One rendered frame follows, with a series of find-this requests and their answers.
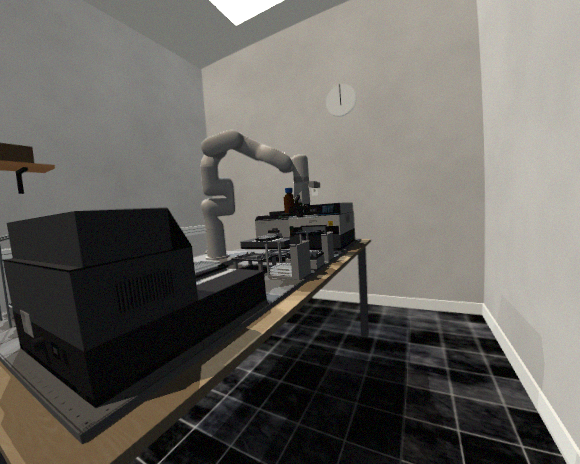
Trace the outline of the brown glass bottle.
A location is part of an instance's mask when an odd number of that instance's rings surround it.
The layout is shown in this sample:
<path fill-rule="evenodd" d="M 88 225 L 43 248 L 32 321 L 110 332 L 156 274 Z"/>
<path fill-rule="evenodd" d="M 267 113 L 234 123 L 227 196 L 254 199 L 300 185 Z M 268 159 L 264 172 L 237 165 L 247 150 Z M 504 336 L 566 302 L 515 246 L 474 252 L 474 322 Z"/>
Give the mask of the brown glass bottle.
<path fill-rule="evenodd" d="M 294 204 L 294 196 L 287 196 L 284 197 L 284 210 L 285 213 L 289 213 L 290 207 L 295 206 Z"/>

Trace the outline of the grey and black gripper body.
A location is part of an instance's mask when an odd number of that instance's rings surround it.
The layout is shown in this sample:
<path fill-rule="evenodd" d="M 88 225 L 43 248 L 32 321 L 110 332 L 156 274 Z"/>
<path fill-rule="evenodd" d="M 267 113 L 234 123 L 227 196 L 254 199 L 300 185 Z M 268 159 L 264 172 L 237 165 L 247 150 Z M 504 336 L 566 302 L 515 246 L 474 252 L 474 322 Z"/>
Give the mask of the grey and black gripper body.
<path fill-rule="evenodd" d="M 309 193 L 309 183 L 294 183 L 294 200 L 297 195 L 300 195 L 299 203 L 309 204 L 310 203 L 310 193 Z"/>

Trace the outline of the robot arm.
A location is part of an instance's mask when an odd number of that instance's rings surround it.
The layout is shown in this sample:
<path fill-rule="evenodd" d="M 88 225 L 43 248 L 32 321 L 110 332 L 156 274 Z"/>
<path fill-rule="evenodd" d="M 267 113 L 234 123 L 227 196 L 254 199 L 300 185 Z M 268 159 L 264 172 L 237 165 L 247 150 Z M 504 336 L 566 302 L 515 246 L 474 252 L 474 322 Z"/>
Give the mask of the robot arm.
<path fill-rule="evenodd" d="M 296 155 L 290 159 L 285 153 L 245 135 L 242 136 L 235 130 L 225 131 L 205 139 L 201 148 L 205 154 L 201 161 L 204 194 L 206 196 L 226 197 L 206 199 L 201 204 L 208 247 L 208 250 L 204 252 L 207 254 L 207 260 L 223 259 L 230 256 L 229 253 L 226 253 L 224 225 L 218 218 L 235 213 L 233 182 L 227 177 L 218 179 L 218 164 L 228 150 L 233 149 L 254 160 L 266 162 L 278 168 L 282 173 L 293 172 L 294 183 L 309 183 L 310 188 L 320 188 L 319 182 L 309 181 L 307 156 Z"/>

